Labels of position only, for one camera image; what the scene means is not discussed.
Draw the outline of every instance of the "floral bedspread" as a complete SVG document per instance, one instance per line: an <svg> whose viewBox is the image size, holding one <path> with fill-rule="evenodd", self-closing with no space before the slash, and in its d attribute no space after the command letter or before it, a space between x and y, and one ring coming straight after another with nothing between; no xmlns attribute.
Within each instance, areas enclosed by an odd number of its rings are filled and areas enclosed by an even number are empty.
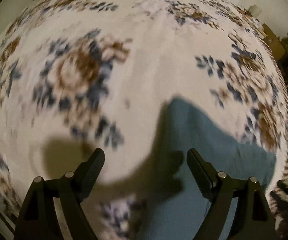
<svg viewBox="0 0 288 240"><path fill-rule="evenodd" d="M9 211L18 213L34 177L58 178L100 147L105 166L83 208L100 239L132 239L159 117L175 95L238 141L276 153L266 195L277 213L269 192L288 177L288 98L270 49L233 4L35 1L0 36L0 192Z"/></svg>

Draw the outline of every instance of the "clamp jaw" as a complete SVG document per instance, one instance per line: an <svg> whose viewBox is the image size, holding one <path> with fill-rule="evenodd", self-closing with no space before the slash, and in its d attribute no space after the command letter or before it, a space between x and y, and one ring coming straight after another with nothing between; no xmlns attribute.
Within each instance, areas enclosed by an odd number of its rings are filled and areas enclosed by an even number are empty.
<svg viewBox="0 0 288 240"><path fill-rule="evenodd" d="M96 149L75 172L60 179L32 182L16 223L14 240L63 240L53 198L60 198L63 213L73 239L98 240L80 203L89 196L104 165L103 150Z"/></svg>
<svg viewBox="0 0 288 240"><path fill-rule="evenodd" d="M275 221L260 183L255 177L232 179L217 172L195 149L187 164L202 193L212 204L193 240L218 240L234 197L239 198L228 240L275 240Z"/></svg>
<svg viewBox="0 0 288 240"><path fill-rule="evenodd" d="M80 203L91 193L104 161L103 150L96 149L75 172L47 181L36 177L20 210L14 240L63 240L54 197L60 198L74 240L98 240ZM212 203L193 240L218 240L234 197L239 201L228 240L278 239L274 219L255 177L232 179L223 171L217 172L195 149L188 151L187 163L202 195Z"/></svg>

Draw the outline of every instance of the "blue towel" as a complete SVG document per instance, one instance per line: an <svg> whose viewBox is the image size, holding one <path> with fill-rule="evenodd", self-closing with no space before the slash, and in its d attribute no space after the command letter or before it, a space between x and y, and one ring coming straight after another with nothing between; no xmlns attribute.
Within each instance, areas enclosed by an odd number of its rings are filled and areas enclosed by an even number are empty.
<svg viewBox="0 0 288 240"><path fill-rule="evenodd" d="M160 194L148 206L148 218L138 239L192 240L198 231L210 203L201 195L187 166L186 153L190 148L195 148L205 161L231 178L255 176L263 189L273 176L275 154L257 145L238 143L201 110L175 98L166 110L165 132L156 165L156 190L160 189ZM220 239L226 239L229 234L236 205L237 199L233 199Z"/></svg>

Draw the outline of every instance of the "folded clothing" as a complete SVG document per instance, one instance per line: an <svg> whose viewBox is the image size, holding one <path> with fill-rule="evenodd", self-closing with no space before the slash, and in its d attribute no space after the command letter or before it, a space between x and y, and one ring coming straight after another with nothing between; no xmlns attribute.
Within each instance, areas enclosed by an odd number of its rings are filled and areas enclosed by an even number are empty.
<svg viewBox="0 0 288 240"><path fill-rule="evenodd" d="M141 240L192 240L202 224L210 203L205 199L186 164L186 153L195 148L201 157L212 163L217 171L231 178L247 179L255 176L263 189L269 184L275 167L274 153L257 145L238 143L220 130L201 110L180 98L169 104L165 114L163 142L156 164L156 189L165 190L166 200L156 198L148 205L147 221L143 223L138 239ZM174 168L174 160L182 151L182 164ZM181 190L177 193L177 182ZM233 199L220 239L230 231L237 199Z"/></svg>

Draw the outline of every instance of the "black clamp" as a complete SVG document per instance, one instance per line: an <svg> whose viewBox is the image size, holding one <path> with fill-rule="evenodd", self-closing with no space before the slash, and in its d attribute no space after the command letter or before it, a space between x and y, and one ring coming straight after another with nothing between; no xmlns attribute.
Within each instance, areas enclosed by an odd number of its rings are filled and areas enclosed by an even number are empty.
<svg viewBox="0 0 288 240"><path fill-rule="evenodd" d="M69 171L60 179L47 181L36 177L20 210L14 240L63 240L54 197L60 198L74 240L98 240L80 203L91 193L104 161L104 152L96 149L75 172ZM274 219L255 177L232 179L223 171L217 172L195 149L188 151L187 163L202 195L212 203L193 240L218 240L234 197L238 197L239 201L228 239L278 239Z"/></svg>
<svg viewBox="0 0 288 240"><path fill-rule="evenodd" d="M98 240L80 203L89 196L104 165L103 150L96 149L75 172L60 179L44 181L36 177L31 184L16 223L14 240L63 240L53 198L60 198L73 239Z"/></svg>
<svg viewBox="0 0 288 240"><path fill-rule="evenodd" d="M219 239L234 197L239 200L227 239L278 239L275 221L261 185L255 177L248 180L232 179L223 171L217 172L195 149L188 151L187 164L202 195L212 203L193 240Z"/></svg>

